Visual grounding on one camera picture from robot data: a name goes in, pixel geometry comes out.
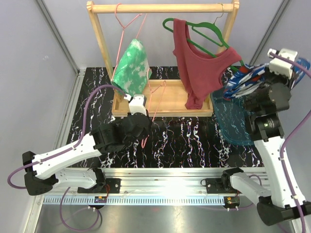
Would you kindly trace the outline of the blue red white trousers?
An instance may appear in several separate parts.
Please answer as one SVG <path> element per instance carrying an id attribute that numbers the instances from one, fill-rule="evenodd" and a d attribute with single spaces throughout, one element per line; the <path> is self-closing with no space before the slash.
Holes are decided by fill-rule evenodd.
<path id="1" fill-rule="evenodd" d="M 299 57 L 296 62 L 303 66 L 306 70 L 309 70 L 311 67 L 310 61 L 305 58 Z M 240 98 L 253 93 L 258 88 L 281 82 L 273 82 L 272 77 L 268 77 L 270 74 L 272 73 L 270 73 L 268 63 L 256 66 L 249 66 L 245 64 L 228 79 L 223 92 L 223 98 L 225 100 Z M 302 80 L 305 74 L 306 73 L 303 70 L 293 66 L 294 79 L 292 81 L 285 80 L 286 85 L 290 87 L 290 89 L 293 89 Z"/>

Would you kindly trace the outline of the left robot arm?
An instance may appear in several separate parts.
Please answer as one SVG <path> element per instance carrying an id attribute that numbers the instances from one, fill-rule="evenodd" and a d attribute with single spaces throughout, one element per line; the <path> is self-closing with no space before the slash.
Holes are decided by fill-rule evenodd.
<path id="1" fill-rule="evenodd" d="M 82 140 L 56 150 L 42 154 L 31 151 L 23 153 L 24 181 L 28 194 L 38 196 L 61 187 L 77 188 L 79 193 L 102 192 L 105 190 L 106 177 L 100 168 L 71 170 L 68 167 L 82 160 L 121 151 L 136 140 L 145 139 L 150 134 L 151 125 L 148 116 L 136 113 L 103 124 Z"/>

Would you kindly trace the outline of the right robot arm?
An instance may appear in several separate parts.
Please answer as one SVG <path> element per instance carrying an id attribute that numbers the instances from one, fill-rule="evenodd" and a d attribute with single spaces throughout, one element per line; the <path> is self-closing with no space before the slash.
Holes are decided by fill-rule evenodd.
<path id="1" fill-rule="evenodd" d="M 290 107 L 291 89 L 280 77 L 276 80 L 256 90 L 245 103 L 246 109 L 252 112 L 245 119 L 246 129 L 263 160 L 270 188 L 253 181 L 238 167 L 225 170 L 220 185 L 225 192 L 244 194 L 256 206 L 265 225 L 299 218 L 302 232 L 306 232 L 304 217 L 310 215 L 311 203 L 294 177 L 286 153 L 288 139 L 278 117 L 279 112 Z"/>

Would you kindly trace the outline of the green tie-dye trousers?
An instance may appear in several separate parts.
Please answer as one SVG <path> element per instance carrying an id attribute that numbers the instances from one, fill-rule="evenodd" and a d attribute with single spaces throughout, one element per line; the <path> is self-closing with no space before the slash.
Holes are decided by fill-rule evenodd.
<path id="1" fill-rule="evenodd" d="M 142 94 L 151 74 L 145 47 L 133 39 L 115 68 L 112 84 L 130 96 Z"/>

